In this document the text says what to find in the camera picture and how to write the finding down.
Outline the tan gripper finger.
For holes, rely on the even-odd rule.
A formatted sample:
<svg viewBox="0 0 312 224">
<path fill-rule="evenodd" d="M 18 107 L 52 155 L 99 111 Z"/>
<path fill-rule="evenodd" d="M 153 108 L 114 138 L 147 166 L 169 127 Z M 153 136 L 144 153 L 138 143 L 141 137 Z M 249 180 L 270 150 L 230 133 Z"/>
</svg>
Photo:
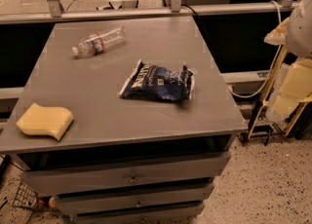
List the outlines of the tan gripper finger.
<svg viewBox="0 0 312 224">
<path fill-rule="evenodd" d="M 286 43 L 288 23 L 289 18 L 284 19 L 275 29 L 265 36 L 264 42 L 274 46 L 284 45 Z"/>
</svg>

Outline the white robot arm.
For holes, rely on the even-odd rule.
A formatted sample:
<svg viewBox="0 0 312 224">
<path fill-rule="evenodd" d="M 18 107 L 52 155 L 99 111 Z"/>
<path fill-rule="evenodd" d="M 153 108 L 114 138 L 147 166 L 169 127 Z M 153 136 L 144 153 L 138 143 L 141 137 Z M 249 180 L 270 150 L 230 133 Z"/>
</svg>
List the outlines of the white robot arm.
<svg viewBox="0 0 312 224">
<path fill-rule="evenodd" d="M 289 53 L 312 57 L 312 0 L 301 0 L 291 15 L 269 32 L 264 42 L 286 45 Z"/>
</svg>

